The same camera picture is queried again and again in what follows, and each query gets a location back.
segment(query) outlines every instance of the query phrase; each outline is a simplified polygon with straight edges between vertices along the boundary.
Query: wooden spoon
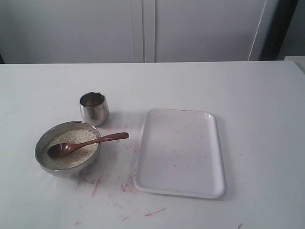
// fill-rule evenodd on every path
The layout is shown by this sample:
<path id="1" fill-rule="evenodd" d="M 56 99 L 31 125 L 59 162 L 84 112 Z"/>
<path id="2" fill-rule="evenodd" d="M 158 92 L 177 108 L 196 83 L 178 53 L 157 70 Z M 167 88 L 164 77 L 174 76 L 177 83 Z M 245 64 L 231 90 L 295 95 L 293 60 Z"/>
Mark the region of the wooden spoon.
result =
<path id="1" fill-rule="evenodd" d="M 60 143 L 60 144 L 56 144 L 56 145 L 53 145 L 52 147 L 50 147 L 48 149 L 48 155 L 50 157 L 57 158 L 57 157 L 65 156 L 65 155 L 73 152 L 74 150 L 77 150 L 77 149 L 82 148 L 87 145 L 91 145 L 91 144 L 98 143 L 98 142 L 108 142 L 108 141 L 114 141 L 114 140 L 126 139 L 126 138 L 129 138 L 129 134 L 126 132 L 121 132 L 121 133 L 107 135 L 104 137 L 100 137 L 100 138 L 97 138 L 97 139 L 94 139 L 94 140 L 91 140 L 88 142 L 79 143 L 79 144 Z"/>

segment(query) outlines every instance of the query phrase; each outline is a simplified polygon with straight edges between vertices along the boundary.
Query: cabinet door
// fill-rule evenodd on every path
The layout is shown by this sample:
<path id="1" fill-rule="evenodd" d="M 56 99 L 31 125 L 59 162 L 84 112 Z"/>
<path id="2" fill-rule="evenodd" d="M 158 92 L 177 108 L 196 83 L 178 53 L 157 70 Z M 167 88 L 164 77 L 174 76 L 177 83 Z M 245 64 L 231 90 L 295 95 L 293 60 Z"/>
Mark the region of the cabinet door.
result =
<path id="1" fill-rule="evenodd" d="M 6 63 L 143 62 L 141 0 L 0 1 Z"/>
<path id="2" fill-rule="evenodd" d="M 259 57 L 276 0 L 143 0 L 146 62 Z"/>

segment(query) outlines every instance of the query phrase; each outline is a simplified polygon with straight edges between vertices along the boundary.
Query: spoon handle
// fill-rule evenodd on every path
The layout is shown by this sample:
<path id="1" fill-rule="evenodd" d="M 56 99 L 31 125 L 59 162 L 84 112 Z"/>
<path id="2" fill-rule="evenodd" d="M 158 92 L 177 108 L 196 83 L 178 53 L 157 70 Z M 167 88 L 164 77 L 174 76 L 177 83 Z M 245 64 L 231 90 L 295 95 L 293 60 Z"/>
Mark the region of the spoon handle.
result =
<path id="1" fill-rule="evenodd" d="M 106 135 L 104 137 L 100 137 L 88 142 L 84 142 L 84 143 L 79 143 L 76 144 L 77 148 L 81 148 L 87 145 L 91 145 L 94 143 L 98 143 L 98 142 L 108 142 L 108 141 L 114 141 L 114 140 L 119 140 L 119 139 L 126 139 L 129 138 L 129 134 L 126 132 L 121 132 L 121 133 L 116 133 L 116 134 L 112 134 L 112 135 Z"/>

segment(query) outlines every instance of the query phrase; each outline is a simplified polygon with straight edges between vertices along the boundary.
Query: plastic tray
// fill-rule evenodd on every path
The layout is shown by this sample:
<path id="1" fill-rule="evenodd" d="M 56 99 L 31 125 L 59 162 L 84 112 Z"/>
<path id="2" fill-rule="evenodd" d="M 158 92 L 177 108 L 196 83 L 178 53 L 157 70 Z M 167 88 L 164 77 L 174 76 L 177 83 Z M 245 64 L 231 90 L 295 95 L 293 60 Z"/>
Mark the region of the plastic tray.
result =
<path id="1" fill-rule="evenodd" d="M 141 191 L 196 198 L 224 193 L 214 116 L 202 111 L 154 109 L 142 128 L 134 185 Z"/>

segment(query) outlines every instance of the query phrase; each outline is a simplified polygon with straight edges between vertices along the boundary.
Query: bowl rim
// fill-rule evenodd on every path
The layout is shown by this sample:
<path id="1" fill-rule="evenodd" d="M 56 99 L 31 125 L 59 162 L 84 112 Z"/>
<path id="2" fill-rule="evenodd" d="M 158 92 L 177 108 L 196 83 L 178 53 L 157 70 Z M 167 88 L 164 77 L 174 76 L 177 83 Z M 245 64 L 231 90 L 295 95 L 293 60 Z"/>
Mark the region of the bowl rim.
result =
<path id="1" fill-rule="evenodd" d="M 97 131 L 97 133 L 98 133 L 98 138 L 99 137 L 101 137 L 101 134 L 100 134 L 100 132 L 99 132 L 99 130 L 95 127 L 95 126 L 93 126 L 93 125 L 91 125 L 90 123 L 87 123 L 87 122 L 84 122 L 84 121 L 68 121 L 68 122 L 65 122 L 65 123 L 60 123 L 60 124 L 58 124 L 58 125 L 56 125 L 56 126 L 54 126 L 54 127 L 52 127 L 51 129 L 49 129 L 48 131 L 46 131 L 40 138 L 39 138 L 39 140 L 38 140 L 38 142 L 36 143 L 36 146 L 35 146 L 35 158 L 36 158 L 36 161 L 39 163 L 39 165 L 41 166 L 41 167 L 43 167 L 43 168 L 45 168 L 45 169 L 47 169 L 47 170 L 52 170 L 52 171 L 69 171 L 69 170 L 71 170 L 71 169 L 75 169 L 75 168 L 77 168 L 77 167 L 80 167 L 83 163 L 85 163 L 86 161 L 88 161 L 95 153 L 96 153 L 96 150 L 95 150 L 95 152 L 87 159 L 87 160 L 85 160 L 84 162 L 82 162 L 82 163 L 80 163 L 79 165 L 76 165 L 76 166 L 74 166 L 74 167 L 71 167 L 71 168 L 64 168 L 64 169 L 52 169 L 52 168 L 48 168 L 48 167 L 46 167 L 44 164 L 42 164 L 40 161 L 39 161 L 39 159 L 37 158 L 37 147 L 38 147 L 38 143 L 40 142 L 40 140 L 46 135 L 46 134 L 48 134 L 49 132 L 51 132 L 51 131 L 53 131 L 55 128 L 57 128 L 58 126 L 60 126 L 60 125 L 63 125 L 63 124 L 68 124 L 68 123 L 84 123 L 84 124 L 88 124 L 88 125 L 90 125 L 93 129 L 95 129 L 96 131 Z"/>

